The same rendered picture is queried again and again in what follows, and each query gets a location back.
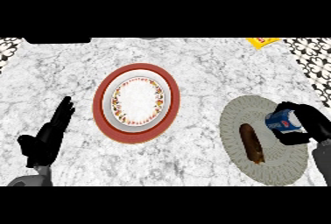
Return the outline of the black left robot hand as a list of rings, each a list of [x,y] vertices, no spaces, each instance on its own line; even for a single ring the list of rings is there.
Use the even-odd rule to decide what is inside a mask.
[[[71,97],[67,96],[56,107],[50,122],[43,125],[37,135],[18,137],[22,155],[27,156],[27,168],[53,164],[74,112],[74,103]]]

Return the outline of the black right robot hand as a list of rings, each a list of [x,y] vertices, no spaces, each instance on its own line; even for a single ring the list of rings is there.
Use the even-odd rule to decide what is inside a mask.
[[[331,139],[331,121],[313,106],[282,101],[274,112],[284,109],[294,111],[299,122],[305,127],[305,133],[291,132],[284,134],[279,130],[272,129],[274,135],[284,145],[308,144],[310,138],[319,143]]]

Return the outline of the blue and white can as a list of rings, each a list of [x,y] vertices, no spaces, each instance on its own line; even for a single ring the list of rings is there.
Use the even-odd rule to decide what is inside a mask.
[[[302,123],[291,109],[269,113],[265,117],[265,124],[269,130],[279,130],[284,134],[290,132],[303,132]]]

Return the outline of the round grey placemat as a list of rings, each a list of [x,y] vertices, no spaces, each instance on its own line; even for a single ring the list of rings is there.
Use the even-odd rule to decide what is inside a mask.
[[[220,116],[220,138],[225,151],[241,172],[269,186],[291,185],[308,167],[308,145],[284,145],[265,125],[265,117],[276,103],[259,95],[231,100]],[[247,157],[240,127],[248,123],[263,148],[265,161],[259,164]]]

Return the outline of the red rimmed white plate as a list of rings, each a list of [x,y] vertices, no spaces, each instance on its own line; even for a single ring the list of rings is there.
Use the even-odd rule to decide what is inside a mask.
[[[172,126],[180,107],[180,90],[169,72],[148,63],[118,68],[98,86],[93,119],[117,142],[138,144]]]

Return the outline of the brown sausage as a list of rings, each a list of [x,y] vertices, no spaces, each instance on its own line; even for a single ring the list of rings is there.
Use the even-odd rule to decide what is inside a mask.
[[[265,161],[263,147],[254,133],[254,128],[248,123],[241,125],[240,134],[247,157],[256,164],[260,164]]]

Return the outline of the black and white patterned panel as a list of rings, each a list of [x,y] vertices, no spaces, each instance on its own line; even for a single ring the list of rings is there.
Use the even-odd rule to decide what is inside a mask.
[[[21,38],[0,38],[0,73],[3,67],[8,64],[9,58],[16,53],[16,49],[21,43],[22,43]]]
[[[321,102],[331,109],[331,38],[285,38],[284,42]]]

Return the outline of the yellow packet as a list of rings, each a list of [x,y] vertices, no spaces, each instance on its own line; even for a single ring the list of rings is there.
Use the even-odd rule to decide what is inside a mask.
[[[279,38],[247,38],[247,41],[251,43],[256,49],[262,49],[265,46],[279,41]]]

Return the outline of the black appliance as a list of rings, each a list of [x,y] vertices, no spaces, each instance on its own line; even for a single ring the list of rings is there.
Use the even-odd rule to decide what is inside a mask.
[[[30,44],[86,44],[92,38],[25,38]]]

